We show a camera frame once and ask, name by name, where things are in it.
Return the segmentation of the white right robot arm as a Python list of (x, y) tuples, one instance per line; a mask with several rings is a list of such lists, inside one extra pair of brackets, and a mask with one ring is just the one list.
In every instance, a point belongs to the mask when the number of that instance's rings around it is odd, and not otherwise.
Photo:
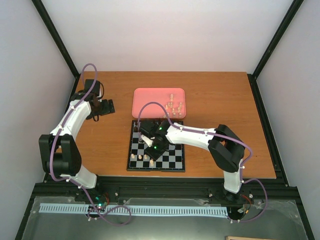
[(225, 125), (217, 128), (185, 126), (168, 119), (157, 123), (143, 120), (137, 124), (140, 139), (147, 144), (145, 154), (157, 160), (169, 145), (189, 145), (209, 151), (215, 164), (223, 170), (224, 189), (237, 194), (242, 186), (240, 165), (245, 155), (241, 140)]

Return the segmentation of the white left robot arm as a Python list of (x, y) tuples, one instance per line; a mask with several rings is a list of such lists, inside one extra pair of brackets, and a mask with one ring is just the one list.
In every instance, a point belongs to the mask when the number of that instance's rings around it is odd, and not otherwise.
[(104, 188), (96, 184), (97, 175), (83, 166), (76, 138), (86, 120), (97, 122), (100, 116), (115, 112), (113, 101), (103, 98), (104, 92), (100, 81), (86, 79), (84, 89), (72, 95), (59, 124), (38, 140), (44, 172), (54, 179), (74, 181), (86, 188), (86, 195), (95, 202), (103, 198)]

